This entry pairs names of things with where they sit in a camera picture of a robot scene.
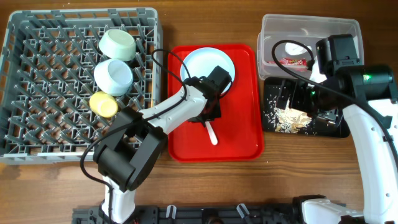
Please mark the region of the white round plate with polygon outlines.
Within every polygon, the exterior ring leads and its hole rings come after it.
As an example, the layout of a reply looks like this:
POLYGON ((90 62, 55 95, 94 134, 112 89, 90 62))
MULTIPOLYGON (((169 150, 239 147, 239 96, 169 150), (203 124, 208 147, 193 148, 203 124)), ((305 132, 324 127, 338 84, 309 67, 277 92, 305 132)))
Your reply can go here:
POLYGON ((216 66, 226 70, 231 80, 235 78, 235 67, 231 58, 223 51, 204 47, 189 53, 183 60, 191 77, 208 77, 216 66))

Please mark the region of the red snack wrapper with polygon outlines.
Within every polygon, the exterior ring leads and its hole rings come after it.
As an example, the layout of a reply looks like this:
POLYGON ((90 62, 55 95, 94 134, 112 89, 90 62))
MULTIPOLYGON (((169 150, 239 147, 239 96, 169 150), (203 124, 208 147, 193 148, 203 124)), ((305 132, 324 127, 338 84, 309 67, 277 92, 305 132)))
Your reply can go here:
POLYGON ((279 63, 282 65, 291 65, 291 66, 307 66, 307 60, 304 58, 301 59, 282 58, 279 60, 279 63))

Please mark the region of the white plastic fork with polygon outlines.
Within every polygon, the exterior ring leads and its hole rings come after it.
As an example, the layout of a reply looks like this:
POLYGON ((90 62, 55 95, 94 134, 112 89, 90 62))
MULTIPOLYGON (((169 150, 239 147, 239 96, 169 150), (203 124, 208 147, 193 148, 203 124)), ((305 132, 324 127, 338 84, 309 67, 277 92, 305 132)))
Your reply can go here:
POLYGON ((209 135, 209 138, 210 138, 210 141, 211 141, 212 145, 214 145, 214 146, 217 145, 218 144, 218 139, 216 137, 216 134, 215 134, 210 122, 206 121, 205 122, 205 126, 206 126, 206 129, 208 131, 208 135, 209 135))

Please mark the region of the light blue bowl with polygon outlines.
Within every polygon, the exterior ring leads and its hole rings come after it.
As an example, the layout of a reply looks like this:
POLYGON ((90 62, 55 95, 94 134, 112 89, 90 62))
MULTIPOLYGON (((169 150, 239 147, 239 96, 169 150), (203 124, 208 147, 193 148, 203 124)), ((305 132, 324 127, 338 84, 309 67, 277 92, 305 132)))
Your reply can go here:
POLYGON ((134 80, 130 67, 118 59, 108 59, 97 64, 94 79, 100 90, 112 96, 127 93, 134 80))

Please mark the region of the mint green bowl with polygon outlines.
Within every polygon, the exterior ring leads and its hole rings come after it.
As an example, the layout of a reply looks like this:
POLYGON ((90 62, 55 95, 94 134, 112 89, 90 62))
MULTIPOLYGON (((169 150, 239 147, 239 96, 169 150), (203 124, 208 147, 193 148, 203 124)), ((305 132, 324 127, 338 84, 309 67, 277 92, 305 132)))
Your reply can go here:
POLYGON ((119 29, 107 30, 98 43, 102 53, 122 61, 131 61, 136 56, 136 41, 128 32, 119 29))

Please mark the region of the yellow plastic cup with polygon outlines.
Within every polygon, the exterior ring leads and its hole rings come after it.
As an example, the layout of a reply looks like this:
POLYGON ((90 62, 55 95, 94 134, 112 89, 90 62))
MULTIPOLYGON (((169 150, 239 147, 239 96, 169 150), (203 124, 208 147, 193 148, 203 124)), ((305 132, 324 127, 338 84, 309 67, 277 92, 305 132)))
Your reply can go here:
POLYGON ((92 112, 104 118, 111 118, 118 112, 118 104, 114 97, 103 91, 91 96, 89 106, 92 112))

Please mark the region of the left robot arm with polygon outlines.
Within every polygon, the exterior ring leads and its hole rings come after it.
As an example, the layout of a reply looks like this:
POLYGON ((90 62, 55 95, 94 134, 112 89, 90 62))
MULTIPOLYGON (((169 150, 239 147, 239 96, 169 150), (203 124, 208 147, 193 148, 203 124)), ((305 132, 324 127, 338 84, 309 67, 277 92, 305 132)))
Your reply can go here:
POLYGON ((220 99, 230 77, 191 77, 161 104, 124 108, 105 136, 91 145, 106 186, 101 206, 107 223, 124 223, 134 213, 134 196, 152 171, 168 135, 186 121, 205 124, 221 117, 220 99))

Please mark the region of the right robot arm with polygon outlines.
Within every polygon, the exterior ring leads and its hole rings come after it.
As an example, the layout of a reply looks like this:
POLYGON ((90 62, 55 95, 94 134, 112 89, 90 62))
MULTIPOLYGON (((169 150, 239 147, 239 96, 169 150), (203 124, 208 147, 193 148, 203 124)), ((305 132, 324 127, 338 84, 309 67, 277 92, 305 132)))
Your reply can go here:
POLYGON ((397 85, 387 65, 326 70, 315 83, 296 73, 284 80, 278 104, 315 115, 339 110, 353 137, 364 191, 358 215, 327 199, 299 203, 304 223, 397 223, 397 85))

